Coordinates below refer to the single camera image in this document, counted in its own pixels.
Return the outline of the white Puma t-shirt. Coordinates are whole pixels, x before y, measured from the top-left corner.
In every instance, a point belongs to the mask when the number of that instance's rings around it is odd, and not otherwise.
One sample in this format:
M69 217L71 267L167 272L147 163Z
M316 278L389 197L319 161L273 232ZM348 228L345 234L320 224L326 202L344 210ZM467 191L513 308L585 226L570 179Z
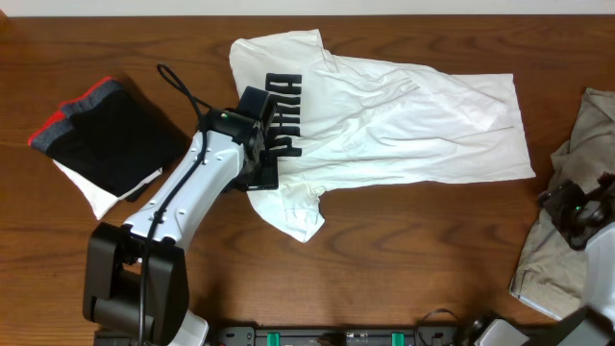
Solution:
M268 74L301 77L293 143L302 153L280 161L277 189L249 196L264 221L299 241L323 226L320 198L331 190L533 176L509 74L336 56L316 30L238 39L229 60L238 90L280 94Z

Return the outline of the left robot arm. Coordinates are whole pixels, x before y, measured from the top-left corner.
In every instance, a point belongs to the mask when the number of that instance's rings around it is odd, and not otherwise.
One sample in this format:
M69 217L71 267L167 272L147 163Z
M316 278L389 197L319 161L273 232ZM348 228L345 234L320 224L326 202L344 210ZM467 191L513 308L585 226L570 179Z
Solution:
M209 324L191 312L185 254L228 187L275 188L274 106L213 109L158 192L120 226L88 242L83 315L136 345L203 345Z

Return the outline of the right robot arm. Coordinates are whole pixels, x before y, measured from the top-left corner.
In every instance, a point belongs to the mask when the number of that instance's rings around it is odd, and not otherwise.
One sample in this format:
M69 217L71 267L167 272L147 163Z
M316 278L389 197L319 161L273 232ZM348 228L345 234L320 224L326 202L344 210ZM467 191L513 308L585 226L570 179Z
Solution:
M569 247L587 256L581 307L526 346L613 346L614 176L585 193L568 180L539 195L541 207Z

